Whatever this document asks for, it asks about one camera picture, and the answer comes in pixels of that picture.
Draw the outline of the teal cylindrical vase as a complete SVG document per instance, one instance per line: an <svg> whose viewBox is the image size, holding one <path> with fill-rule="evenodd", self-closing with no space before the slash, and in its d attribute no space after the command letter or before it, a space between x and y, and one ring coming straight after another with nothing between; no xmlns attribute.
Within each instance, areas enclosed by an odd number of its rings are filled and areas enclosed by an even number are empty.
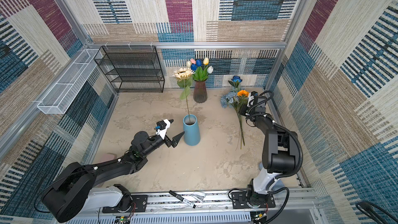
<svg viewBox="0 0 398 224"><path fill-rule="evenodd" d="M186 115L183 119L184 141L189 146L196 146L200 140L199 122L195 115Z"/></svg>

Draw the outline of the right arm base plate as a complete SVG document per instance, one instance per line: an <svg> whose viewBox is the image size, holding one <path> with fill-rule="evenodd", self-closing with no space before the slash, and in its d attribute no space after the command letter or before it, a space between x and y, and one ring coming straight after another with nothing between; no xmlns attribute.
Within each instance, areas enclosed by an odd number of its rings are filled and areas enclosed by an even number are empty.
<svg viewBox="0 0 398 224"><path fill-rule="evenodd" d="M261 199L261 203L259 205L253 205L248 202L246 198L246 193L243 191L233 191L229 194L232 199L232 204L234 209L244 209L244 208L274 208L276 207L274 198L270 195L265 197L266 202Z"/></svg>

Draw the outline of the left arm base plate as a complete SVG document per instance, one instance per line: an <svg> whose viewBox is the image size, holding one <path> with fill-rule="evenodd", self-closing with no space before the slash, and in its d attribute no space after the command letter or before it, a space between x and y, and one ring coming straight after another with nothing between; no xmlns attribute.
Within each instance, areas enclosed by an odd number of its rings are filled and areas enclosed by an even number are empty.
<svg viewBox="0 0 398 224"><path fill-rule="evenodd" d="M103 214L113 213L142 213L146 211L148 195L123 196L121 201L114 207L104 207Z"/></svg>

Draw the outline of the orange marigold stem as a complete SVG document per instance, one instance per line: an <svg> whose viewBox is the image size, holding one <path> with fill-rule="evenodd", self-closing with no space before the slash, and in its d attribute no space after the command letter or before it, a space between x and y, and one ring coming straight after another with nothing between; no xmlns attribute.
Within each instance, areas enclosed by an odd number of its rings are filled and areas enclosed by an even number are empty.
<svg viewBox="0 0 398 224"><path fill-rule="evenodd" d="M243 120L242 117L245 115L241 114L241 110L247 106L249 93L246 90L238 91L237 93L237 117L240 128L240 149L245 146L244 132L243 132Z"/></svg>

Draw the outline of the blue tulip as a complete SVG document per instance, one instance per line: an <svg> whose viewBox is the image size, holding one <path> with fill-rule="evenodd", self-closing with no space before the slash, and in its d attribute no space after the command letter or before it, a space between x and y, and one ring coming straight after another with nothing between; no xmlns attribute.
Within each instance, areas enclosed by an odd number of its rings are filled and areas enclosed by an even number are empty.
<svg viewBox="0 0 398 224"><path fill-rule="evenodd" d="M200 59L197 59L196 60L196 64L192 64L191 65L191 69L193 70L193 71L196 71L199 67L201 67L202 66L202 61L200 60Z"/></svg>

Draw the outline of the cream sunflower stem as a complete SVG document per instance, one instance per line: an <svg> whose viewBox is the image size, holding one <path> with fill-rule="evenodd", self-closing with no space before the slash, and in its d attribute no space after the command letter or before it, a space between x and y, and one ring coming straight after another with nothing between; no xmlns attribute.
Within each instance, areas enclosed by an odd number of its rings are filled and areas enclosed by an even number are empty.
<svg viewBox="0 0 398 224"><path fill-rule="evenodd" d="M193 119L189 110L188 96L191 93L191 86L193 84L194 71L189 67L182 67L173 72L173 77L177 80L177 85L183 89L180 95L181 100L186 101L187 111L188 111L188 124L193 124Z"/></svg>

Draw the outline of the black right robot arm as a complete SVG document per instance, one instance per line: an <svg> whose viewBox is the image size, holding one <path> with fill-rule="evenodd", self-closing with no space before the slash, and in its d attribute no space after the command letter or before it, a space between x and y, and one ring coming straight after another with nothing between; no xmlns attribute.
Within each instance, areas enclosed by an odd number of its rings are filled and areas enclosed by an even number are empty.
<svg viewBox="0 0 398 224"><path fill-rule="evenodd" d="M303 149L295 132L278 124L266 113L266 104L273 92L249 93L248 103L240 114L264 134L262 168L247 186L246 199L250 207L260 207L271 195L272 188L281 178L297 174L303 163Z"/></svg>

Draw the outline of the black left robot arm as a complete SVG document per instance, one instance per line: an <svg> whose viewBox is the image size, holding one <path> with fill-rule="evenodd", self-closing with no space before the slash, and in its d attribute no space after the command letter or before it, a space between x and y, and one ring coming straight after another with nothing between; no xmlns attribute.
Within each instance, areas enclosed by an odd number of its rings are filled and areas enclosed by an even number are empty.
<svg viewBox="0 0 398 224"><path fill-rule="evenodd" d="M98 164L71 163L40 196L42 204L59 223L65 223L88 205L89 193L97 185L119 176L133 174L148 162L147 156L162 145L176 147L184 132L173 138L149 136L140 131L135 134L131 146L120 158Z"/></svg>

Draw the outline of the dark red glass vase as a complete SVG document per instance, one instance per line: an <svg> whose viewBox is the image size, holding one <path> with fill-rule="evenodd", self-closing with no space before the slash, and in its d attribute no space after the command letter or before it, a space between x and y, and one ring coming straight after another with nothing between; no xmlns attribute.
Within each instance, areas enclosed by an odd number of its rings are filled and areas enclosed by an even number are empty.
<svg viewBox="0 0 398 224"><path fill-rule="evenodd" d="M206 81L195 81L194 86L194 101L197 103L204 103L207 100Z"/></svg>

